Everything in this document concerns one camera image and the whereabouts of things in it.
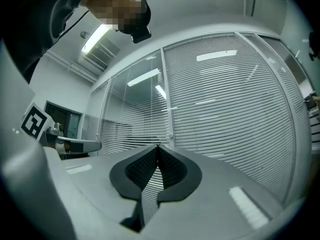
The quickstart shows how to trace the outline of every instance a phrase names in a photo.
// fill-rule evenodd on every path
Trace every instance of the person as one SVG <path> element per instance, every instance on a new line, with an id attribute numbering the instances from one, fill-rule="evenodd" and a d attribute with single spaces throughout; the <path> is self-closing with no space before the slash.
<path id="1" fill-rule="evenodd" d="M 6 5 L 1 31 L 16 67 L 30 83 L 40 57 L 50 49 L 66 28 L 66 22 L 79 7 L 88 10 L 103 24 L 112 24 L 130 34 L 150 21 L 147 0 L 15 0 Z"/>

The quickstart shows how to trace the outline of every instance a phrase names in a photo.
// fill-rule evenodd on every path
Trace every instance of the ceiling light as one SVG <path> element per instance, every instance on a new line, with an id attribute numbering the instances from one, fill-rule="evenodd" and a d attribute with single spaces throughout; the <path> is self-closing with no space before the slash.
<path id="1" fill-rule="evenodd" d="M 202 55 L 198 55 L 196 57 L 197 62 L 202 62 L 210 59 L 217 59 L 222 57 L 229 57 L 237 55 L 237 50 L 223 50 L 223 51 L 216 51 L 210 52 Z"/>
<path id="2" fill-rule="evenodd" d="M 158 90 L 158 92 L 159 92 L 159 93 L 164 97 L 164 99 L 166 100 L 166 99 L 167 99 L 166 93 L 165 93 L 165 91 L 161 88 L 161 86 L 160 86 L 160 85 L 157 85 L 155 88 Z"/>
<path id="3" fill-rule="evenodd" d="M 154 70 L 151 70 L 151 71 L 149 71 L 149 72 L 147 72 L 147 73 L 145 73 L 145 74 L 142 74 L 142 75 L 138 76 L 137 78 L 131 80 L 130 82 L 127 83 L 127 85 L 128 85 L 128 86 L 134 86 L 134 85 L 136 85 L 137 83 L 140 83 L 140 82 L 142 82 L 143 80 L 146 80 L 146 79 L 148 79 L 148 78 L 151 78 L 151 77 L 153 77 L 153 76 L 155 76 L 155 75 L 157 75 L 157 74 L 159 74 L 159 73 L 160 73 L 159 69 L 156 68 L 156 69 L 154 69 Z"/>
<path id="4" fill-rule="evenodd" d="M 151 55 L 151 56 L 149 56 L 148 58 L 146 58 L 145 60 L 148 61 L 148 60 L 152 60 L 152 59 L 155 59 L 155 58 L 156 58 L 156 56 Z"/>
<path id="5" fill-rule="evenodd" d="M 86 41 L 81 52 L 83 52 L 84 54 L 88 54 L 92 49 L 92 47 L 94 47 L 96 43 L 100 40 L 100 38 L 102 38 L 104 34 L 107 33 L 107 31 L 110 30 L 111 28 L 112 28 L 112 25 L 101 24 Z"/>

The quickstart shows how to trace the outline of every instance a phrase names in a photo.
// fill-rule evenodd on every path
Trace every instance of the ceiling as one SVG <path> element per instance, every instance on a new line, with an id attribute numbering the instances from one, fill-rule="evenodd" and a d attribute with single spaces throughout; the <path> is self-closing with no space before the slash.
<path id="1" fill-rule="evenodd" d="M 157 29 L 171 21 L 185 18 L 189 18 L 192 21 L 198 15 L 232 14 L 244 16 L 245 11 L 246 15 L 250 16 L 254 0 L 147 0 L 147 2 L 151 9 L 151 20 L 148 27 L 152 33 L 153 29 Z M 268 27 L 279 32 L 281 30 L 281 22 L 284 21 L 286 15 L 286 10 L 283 9 L 286 8 L 286 1 L 283 0 L 282 4 L 279 5 L 278 0 L 256 0 L 255 4 L 253 17 L 256 17 L 266 26 L 269 25 Z M 269 7 L 274 8 L 275 6 L 282 8 L 278 10 L 281 13 L 277 14 L 274 9 L 272 11 L 268 10 Z M 76 9 L 67 23 L 67 28 L 79 19 L 85 11 L 86 8 L 83 7 Z M 77 64 L 81 49 L 86 42 L 86 39 L 80 37 L 80 32 L 85 31 L 92 34 L 99 25 L 100 22 L 91 13 L 88 13 L 68 34 L 51 48 L 52 51 Z M 100 43 L 108 48 L 110 42 L 121 51 L 132 43 L 132 39 L 130 35 L 109 30 L 100 40 Z"/>

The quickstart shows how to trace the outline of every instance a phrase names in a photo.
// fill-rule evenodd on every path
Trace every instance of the glass partition wall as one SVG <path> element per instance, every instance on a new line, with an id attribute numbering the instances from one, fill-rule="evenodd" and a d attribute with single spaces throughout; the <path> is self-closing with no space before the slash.
<path id="1" fill-rule="evenodd" d="M 311 155 L 299 83 L 256 34 L 202 36 L 151 53 L 112 76 L 88 103 L 99 123 L 86 121 L 83 129 L 91 139 L 97 133 L 98 156 L 175 145 L 233 165 L 287 204 L 303 188 Z M 159 169 L 150 181 L 142 192 L 146 222 L 163 189 Z"/>
<path id="2" fill-rule="evenodd" d="M 160 51 L 112 77 L 104 100 L 98 139 L 102 143 L 98 155 L 169 143 Z"/>

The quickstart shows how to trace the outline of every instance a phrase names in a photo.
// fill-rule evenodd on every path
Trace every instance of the white wall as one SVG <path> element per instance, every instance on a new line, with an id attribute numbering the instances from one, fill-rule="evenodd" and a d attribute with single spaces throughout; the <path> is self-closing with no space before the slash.
<path id="1" fill-rule="evenodd" d="M 274 31 L 251 17 L 231 14 L 202 14 L 192 18 L 178 18 L 151 30 L 152 37 L 140 43 L 130 43 L 93 85 L 92 91 L 140 58 L 168 45 L 186 39 L 231 31 L 248 31 L 279 37 Z"/>
<path id="2" fill-rule="evenodd" d="M 253 18 L 281 34 L 286 13 L 287 0 L 256 0 Z"/>
<path id="3" fill-rule="evenodd" d="M 45 110 L 49 101 L 66 109 L 84 114 L 91 93 L 92 83 L 79 75 L 67 71 L 67 68 L 54 60 L 43 56 L 35 68 L 30 87 L 35 96 L 32 100 Z"/>
<path id="4" fill-rule="evenodd" d="M 315 59 L 310 60 L 309 43 L 306 42 L 309 38 L 309 33 L 313 29 L 310 26 L 307 18 L 293 0 L 287 1 L 287 14 L 285 24 L 280 35 L 284 44 L 296 55 L 299 63 L 302 65 L 304 72 L 309 78 L 313 89 L 320 94 L 320 61 Z"/>

